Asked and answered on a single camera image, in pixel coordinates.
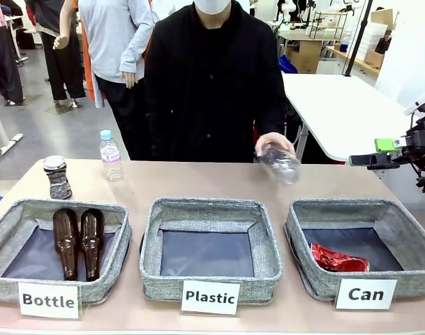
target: black pants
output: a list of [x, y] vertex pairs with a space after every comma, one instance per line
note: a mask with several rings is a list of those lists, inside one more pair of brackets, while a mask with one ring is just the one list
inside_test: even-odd
[[23, 101], [22, 82], [6, 27], [0, 28], [0, 94], [14, 103]]
[[131, 89], [125, 84], [109, 82], [96, 76], [99, 89], [110, 104], [122, 140], [132, 161], [151, 161], [151, 136], [146, 117], [144, 80]]
[[54, 100], [66, 100], [66, 89], [71, 98], [85, 96], [83, 85], [82, 60], [80, 58], [80, 44], [77, 34], [72, 31], [69, 44], [60, 50], [53, 50], [54, 36], [42, 33], [43, 50], [47, 74], [50, 76], [52, 97]]

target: brown bottle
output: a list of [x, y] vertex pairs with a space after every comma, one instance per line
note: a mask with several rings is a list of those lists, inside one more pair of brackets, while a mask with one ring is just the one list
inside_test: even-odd
[[52, 216], [54, 247], [60, 255], [66, 281], [77, 280], [77, 254], [80, 249], [77, 216], [72, 209], [63, 208]]
[[82, 240], [82, 252], [85, 255], [87, 281], [95, 281], [99, 278], [104, 224], [103, 214], [98, 209], [88, 209], [82, 214], [80, 239]]

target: person's left hand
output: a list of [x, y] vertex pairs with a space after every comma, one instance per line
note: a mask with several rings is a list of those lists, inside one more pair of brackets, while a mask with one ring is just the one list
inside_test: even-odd
[[126, 86], [128, 89], [131, 89], [137, 83], [136, 73], [121, 72], [121, 79], [126, 80]]
[[275, 144], [278, 148], [288, 151], [292, 155], [295, 155], [294, 145], [282, 134], [267, 133], [260, 136], [257, 143], [255, 143], [255, 153], [257, 156], [260, 157], [262, 155], [262, 148], [266, 144]]

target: green tape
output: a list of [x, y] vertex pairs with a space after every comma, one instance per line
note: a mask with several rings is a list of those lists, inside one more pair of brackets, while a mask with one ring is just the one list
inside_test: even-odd
[[394, 147], [394, 140], [391, 138], [377, 138], [375, 148], [377, 152], [401, 151], [401, 148]]

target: bottle label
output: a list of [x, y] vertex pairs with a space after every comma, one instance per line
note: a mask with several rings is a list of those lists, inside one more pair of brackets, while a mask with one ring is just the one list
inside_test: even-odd
[[116, 147], [107, 146], [100, 150], [100, 157], [105, 163], [115, 163], [121, 160], [121, 153]]

